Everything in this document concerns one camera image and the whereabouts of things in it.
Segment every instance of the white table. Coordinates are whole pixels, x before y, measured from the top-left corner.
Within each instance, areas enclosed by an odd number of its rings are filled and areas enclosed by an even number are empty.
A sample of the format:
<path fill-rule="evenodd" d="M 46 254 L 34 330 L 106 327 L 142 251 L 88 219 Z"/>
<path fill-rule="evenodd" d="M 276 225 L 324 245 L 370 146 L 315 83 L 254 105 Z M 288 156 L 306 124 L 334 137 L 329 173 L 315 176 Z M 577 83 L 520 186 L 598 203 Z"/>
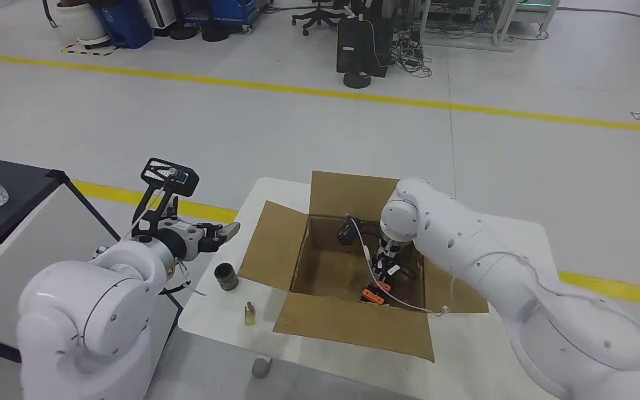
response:
<path fill-rule="evenodd" d="M 228 262 L 237 270 L 251 240 L 262 207 L 269 200 L 308 212 L 310 185 L 272 178 L 259 179 L 240 209 L 240 233 L 215 254 L 180 317 L 184 331 L 290 361 L 355 381 L 421 399 L 553 399 L 520 368 L 502 322 L 491 309 L 482 315 L 430 316 L 436 362 L 327 340 L 272 332 L 285 292 L 241 279 L 238 288 L 223 292 L 214 268 Z M 538 267 L 555 273 L 544 228 L 532 222 L 483 216 L 512 250 Z M 244 325 L 244 305 L 256 307 L 256 324 Z"/>

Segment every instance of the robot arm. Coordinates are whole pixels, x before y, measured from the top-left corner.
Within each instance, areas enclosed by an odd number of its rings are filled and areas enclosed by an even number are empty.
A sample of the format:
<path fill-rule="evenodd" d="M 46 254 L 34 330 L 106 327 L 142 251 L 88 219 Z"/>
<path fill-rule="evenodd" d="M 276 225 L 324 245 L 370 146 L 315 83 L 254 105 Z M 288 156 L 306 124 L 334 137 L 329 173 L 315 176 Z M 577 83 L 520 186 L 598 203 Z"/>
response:
<path fill-rule="evenodd" d="M 560 399 L 636 399 L 640 324 L 609 299 L 560 282 L 515 255 L 480 214 L 426 181 L 401 180 L 382 211 L 384 248 L 413 242 L 475 288 L 502 318 L 514 353 Z"/>
<path fill-rule="evenodd" d="M 151 381 L 149 318 L 176 265 L 214 252 L 240 226 L 191 224 L 174 194 L 190 196 L 196 173 L 151 159 L 133 237 L 91 261 L 63 261 L 38 273 L 19 301 L 18 345 L 26 400 L 140 400 Z M 156 210 L 151 195 L 164 196 Z M 140 228 L 140 221 L 149 223 Z"/>

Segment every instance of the blue container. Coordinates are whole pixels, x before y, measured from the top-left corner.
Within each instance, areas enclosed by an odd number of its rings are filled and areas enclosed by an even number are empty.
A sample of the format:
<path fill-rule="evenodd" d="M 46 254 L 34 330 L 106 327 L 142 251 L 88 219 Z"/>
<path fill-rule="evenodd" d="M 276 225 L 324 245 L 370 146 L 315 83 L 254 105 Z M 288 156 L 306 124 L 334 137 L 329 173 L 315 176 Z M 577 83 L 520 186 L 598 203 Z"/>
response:
<path fill-rule="evenodd" d="M 114 45 L 138 49 L 153 38 L 138 0 L 94 0 L 91 4 Z"/>
<path fill-rule="evenodd" d="M 256 0 L 211 0 L 213 19 L 222 24 L 248 24 Z"/>

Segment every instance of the cardboard box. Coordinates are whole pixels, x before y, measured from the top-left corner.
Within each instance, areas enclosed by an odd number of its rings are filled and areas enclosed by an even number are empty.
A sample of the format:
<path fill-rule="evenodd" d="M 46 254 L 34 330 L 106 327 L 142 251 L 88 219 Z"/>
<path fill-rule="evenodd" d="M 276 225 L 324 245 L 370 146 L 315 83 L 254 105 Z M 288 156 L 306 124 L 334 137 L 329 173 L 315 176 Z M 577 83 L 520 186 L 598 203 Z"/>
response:
<path fill-rule="evenodd" d="M 313 172 L 309 215 L 267 202 L 239 271 L 241 277 L 287 291 L 275 332 L 334 340 L 435 361 L 425 313 L 398 303 L 361 303 L 371 282 L 362 246 L 342 246 L 337 234 L 349 214 L 379 223 L 395 179 Z M 375 238 L 365 237 L 374 253 Z M 415 280 L 394 283 L 401 300 L 439 311 L 449 303 L 451 276 L 413 246 L 401 255 Z M 487 302 L 456 282 L 452 312 L 486 313 Z"/>

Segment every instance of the chair base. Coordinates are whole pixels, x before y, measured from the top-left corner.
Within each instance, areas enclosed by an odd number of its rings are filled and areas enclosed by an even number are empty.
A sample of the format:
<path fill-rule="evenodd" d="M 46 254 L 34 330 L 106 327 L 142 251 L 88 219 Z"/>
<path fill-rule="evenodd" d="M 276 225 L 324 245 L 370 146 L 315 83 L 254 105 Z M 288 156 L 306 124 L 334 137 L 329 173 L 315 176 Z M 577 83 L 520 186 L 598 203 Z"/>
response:
<path fill-rule="evenodd" d="M 320 8 L 316 8 L 315 10 L 308 12 L 306 14 L 294 15 L 291 18 L 291 24 L 296 25 L 296 21 L 308 19 L 309 22 L 305 23 L 302 26 L 302 34 L 304 36 L 308 36 L 309 28 L 314 24 L 320 25 L 324 21 L 325 24 L 329 25 L 332 28 L 335 28 L 338 26 L 338 24 L 332 21 L 332 19 L 340 19 L 340 18 L 342 18 L 342 14 L 336 14 L 336 13 L 322 10 Z"/>

